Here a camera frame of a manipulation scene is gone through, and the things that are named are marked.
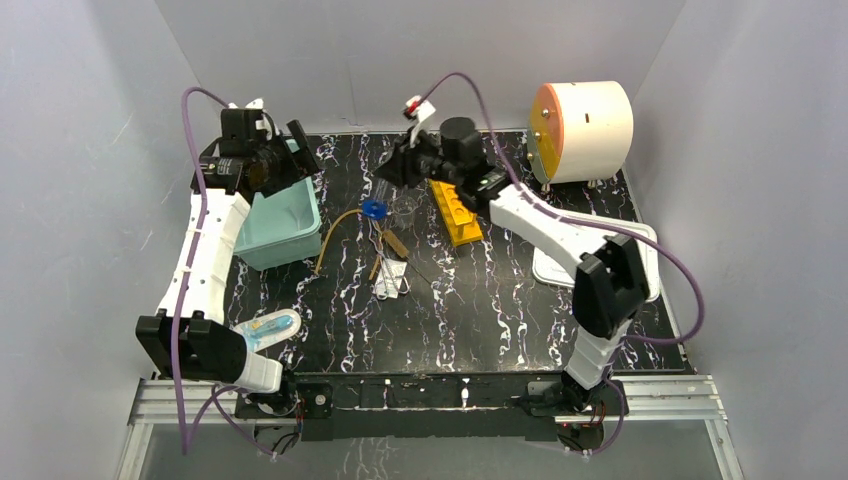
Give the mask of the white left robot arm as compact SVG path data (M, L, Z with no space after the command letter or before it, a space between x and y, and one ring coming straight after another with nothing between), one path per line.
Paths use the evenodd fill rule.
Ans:
M135 335L165 377L214 381L260 393L275 416L294 411L297 387L283 365L228 327L224 297L234 258L260 271L320 249L312 178L321 170L296 120L282 132L256 99L220 113L221 135L199 155L177 267L155 314Z

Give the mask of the brown test tube brush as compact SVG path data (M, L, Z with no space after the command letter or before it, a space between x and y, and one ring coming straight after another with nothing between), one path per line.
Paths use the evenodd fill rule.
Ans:
M383 240L389 245L391 250L401 259L407 259L409 256L408 248L403 244L399 237L392 230L384 230L382 234Z

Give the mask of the blue round cap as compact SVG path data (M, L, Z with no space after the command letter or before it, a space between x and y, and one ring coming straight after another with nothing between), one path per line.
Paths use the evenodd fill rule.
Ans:
M375 178L369 196L362 202L363 214L372 220L381 220L387 216L389 183Z

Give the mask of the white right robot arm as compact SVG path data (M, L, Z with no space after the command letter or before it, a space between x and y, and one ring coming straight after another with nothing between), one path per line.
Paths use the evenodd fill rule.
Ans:
M590 413L603 399L613 357L642 306L658 296L656 257L623 225L550 207L510 172L489 162L482 134L465 117L444 121L437 136L410 128L375 175L397 188L423 180L451 185L461 205L531 243L572 279L579 328L563 373L565 405Z

